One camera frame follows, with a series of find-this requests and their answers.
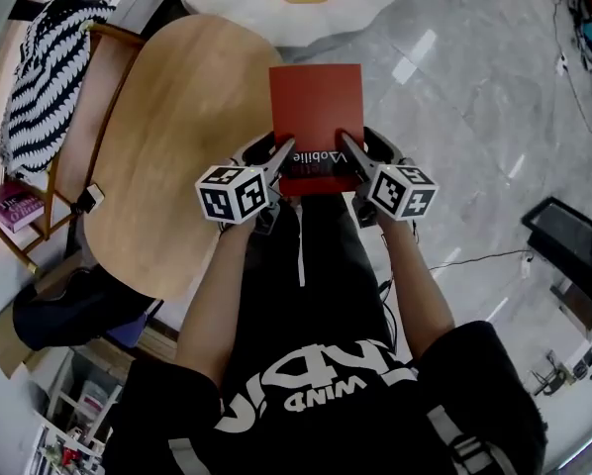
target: white cube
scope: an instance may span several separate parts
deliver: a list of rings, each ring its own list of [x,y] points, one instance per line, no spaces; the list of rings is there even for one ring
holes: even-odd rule
[[[439,186],[415,165],[377,167],[367,199],[395,220],[425,217]]]
[[[213,165],[195,183],[204,217],[242,224],[268,205],[262,167]]]

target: black t-shirt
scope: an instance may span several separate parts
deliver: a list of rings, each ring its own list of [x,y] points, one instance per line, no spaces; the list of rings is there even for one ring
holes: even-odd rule
[[[277,354],[232,396],[171,364],[134,362],[113,411],[107,474],[182,473],[168,441],[189,438],[211,473],[456,473],[427,417],[443,406],[458,428],[497,445],[518,474],[540,473],[540,414],[491,325],[438,339],[419,377],[370,339]]]

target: person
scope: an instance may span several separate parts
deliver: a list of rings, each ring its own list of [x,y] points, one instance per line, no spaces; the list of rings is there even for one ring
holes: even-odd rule
[[[222,233],[175,364],[136,360],[107,474],[540,473],[545,437],[492,326],[455,327],[407,223],[378,214],[416,371],[395,353],[342,195]]]

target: round wooden table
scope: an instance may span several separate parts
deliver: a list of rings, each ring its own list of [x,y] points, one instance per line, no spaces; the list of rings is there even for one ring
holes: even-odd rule
[[[196,276],[216,225],[195,181],[271,130],[263,38],[216,16],[188,16],[144,46],[118,97],[92,182],[105,195],[85,217],[100,264],[148,296],[175,299]]]

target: red book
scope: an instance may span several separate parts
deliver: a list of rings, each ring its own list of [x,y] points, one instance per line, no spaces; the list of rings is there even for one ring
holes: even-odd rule
[[[340,130],[363,146],[359,64],[287,65],[269,69],[276,145],[296,139],[283,167],[283,195],[352,191],[359,179],[342,152]]]
[[[44,203],[16,181],[0,185],[0,222],[12,233],[44,212]]]

